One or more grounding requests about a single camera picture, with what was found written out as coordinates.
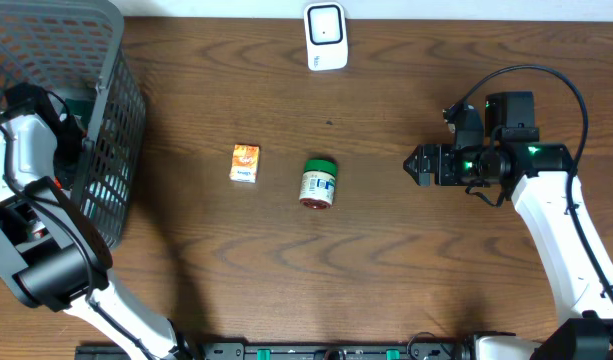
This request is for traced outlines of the green white flat packet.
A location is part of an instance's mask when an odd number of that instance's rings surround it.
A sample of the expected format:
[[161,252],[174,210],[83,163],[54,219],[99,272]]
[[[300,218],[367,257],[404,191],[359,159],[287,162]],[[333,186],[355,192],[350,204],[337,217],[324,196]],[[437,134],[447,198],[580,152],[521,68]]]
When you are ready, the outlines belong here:
[[65,102],[68,105],[71,114],[81,122],[84,128],[88,128],[94,109],[94,102],[74,99],[66,99]]

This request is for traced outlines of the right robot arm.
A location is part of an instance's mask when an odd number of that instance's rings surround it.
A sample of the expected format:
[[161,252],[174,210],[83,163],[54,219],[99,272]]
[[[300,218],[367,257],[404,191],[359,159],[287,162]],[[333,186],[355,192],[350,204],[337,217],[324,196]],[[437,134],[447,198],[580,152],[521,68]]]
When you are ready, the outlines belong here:
[[543,343],[480,332],[444,346],[451,359],[613,359],[613,264],[585,207],[563,144],[539,140],[529,91],[494,93],[485,112],[444,112],[450,144],[423,144],[404,161],[420,186],[460,186],[469,195],[498,185],[494,206],[513,204],[538,250],[558,328]]

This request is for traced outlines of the grey plastic mesh basket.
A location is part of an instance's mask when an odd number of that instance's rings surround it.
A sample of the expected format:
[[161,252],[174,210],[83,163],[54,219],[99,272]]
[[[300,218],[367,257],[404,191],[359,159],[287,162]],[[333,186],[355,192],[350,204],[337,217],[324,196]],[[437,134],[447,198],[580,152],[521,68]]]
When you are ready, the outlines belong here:
[[124,28],[106,0],[0,0],[0,113],[5,90],[23,82],[94,102],[71,199],[110,248],[121,242],[146,123]]

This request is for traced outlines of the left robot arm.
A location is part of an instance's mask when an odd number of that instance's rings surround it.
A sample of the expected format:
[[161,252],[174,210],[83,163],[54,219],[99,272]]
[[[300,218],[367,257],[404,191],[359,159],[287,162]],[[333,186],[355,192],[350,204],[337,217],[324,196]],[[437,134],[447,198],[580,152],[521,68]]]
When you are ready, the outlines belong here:
[[61,189],[56,166],[76,162],[83,132],[59,96],[29,83],[0,112],[0,278],[22,304],[77,317],[132,359],[197,359],[171,320],[115,276],[109,247]]

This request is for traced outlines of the small orange carton box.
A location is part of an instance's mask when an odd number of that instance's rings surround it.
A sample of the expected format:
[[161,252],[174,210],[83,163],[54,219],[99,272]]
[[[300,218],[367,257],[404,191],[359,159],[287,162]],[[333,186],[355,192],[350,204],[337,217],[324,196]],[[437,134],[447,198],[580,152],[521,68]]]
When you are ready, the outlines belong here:
[[229,178],[235,182],[255,183],[259,167],[260,147],[236,144],[232,153]]

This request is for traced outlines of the green lid seasoning jar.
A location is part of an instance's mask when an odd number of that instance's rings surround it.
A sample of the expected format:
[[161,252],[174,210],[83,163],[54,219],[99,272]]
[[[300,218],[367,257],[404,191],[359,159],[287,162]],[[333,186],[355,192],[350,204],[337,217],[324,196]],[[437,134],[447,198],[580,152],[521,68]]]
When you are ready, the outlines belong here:
[[305,163],[299,202],[311,209],[333,206],[338,167],[324,159],[311,159]]

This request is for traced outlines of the white barcode scanner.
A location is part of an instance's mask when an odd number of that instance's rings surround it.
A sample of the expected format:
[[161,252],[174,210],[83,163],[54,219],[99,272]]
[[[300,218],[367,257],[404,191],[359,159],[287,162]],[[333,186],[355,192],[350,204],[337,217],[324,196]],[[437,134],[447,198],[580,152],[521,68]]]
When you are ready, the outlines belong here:
[[313,3],[303,15],[308,68],[314,72],[344,68],[349,54],[344,8],[337,2]]

